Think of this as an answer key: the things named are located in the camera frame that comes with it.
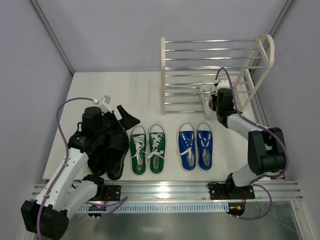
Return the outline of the green canvas sneaker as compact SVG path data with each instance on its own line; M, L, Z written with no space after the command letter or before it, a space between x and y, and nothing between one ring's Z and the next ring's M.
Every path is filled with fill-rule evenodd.
M141 176L146 171L146 148L147 134L142 126L136 126L129 139L129 149L131 155L131 169L137 176Z
M160 174L165 165L166 134L159 124L151 126L148 141L149 153L147 158L150 160L150 170L154 174Z

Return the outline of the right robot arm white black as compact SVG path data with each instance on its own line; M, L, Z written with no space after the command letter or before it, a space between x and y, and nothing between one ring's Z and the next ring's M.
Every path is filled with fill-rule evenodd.
M207 187L211 200L253 200L253 184L268 173L286 168L286 146L280 128L268 128L247 119L236 109L233 91L218 88L213 97L213 111L225 128L247 140L247 164L230 173L224 183L210 182Z

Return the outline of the white sneaker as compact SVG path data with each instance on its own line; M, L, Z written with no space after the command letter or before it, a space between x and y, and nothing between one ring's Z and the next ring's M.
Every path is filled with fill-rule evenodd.
M213 103L212 95L215 94L216 86L214 84L202 84L199 87L199 98L203 110L204 117L207 120L216 118L216 112L211 109L210 103Z

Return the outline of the black leather shoe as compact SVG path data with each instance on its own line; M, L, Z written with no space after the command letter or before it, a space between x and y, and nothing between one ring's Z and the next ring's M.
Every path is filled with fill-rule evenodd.
M109 135L101 135L89 144L87 165L92 175L102 176L106 172L109 139Z
M110 135L105 151L105 173L110 180L116 181L122 177L124 161L128 150L129 138L123 128Z

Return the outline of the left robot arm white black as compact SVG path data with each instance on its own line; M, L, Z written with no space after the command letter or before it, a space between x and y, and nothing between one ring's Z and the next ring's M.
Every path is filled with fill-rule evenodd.
M119 180L129 150L127 130L140 120L117 106L121 119L114 111L91 106L82 114L81 126L66 143L66 154L45 188L33 200L21 206L27 231L51 240L65 234L75 212L87 201L105 194L106 174Z

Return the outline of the blue canvas sneaker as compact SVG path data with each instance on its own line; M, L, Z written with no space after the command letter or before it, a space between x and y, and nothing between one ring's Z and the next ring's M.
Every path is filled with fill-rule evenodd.
M196 167L196 135L192 125L184 123L177 139L182 168L187 172L193 171Z
M207 123L201 123L196 130L198 165L203 171L209 171L213 165L214 136Z

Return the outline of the cream metal shoe rack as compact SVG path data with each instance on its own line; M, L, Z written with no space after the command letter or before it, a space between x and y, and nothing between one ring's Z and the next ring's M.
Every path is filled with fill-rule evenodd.
M270 34L252 39L160 40L163 115L200 113L218 80L230 78L236 105L251 104L275 61Z

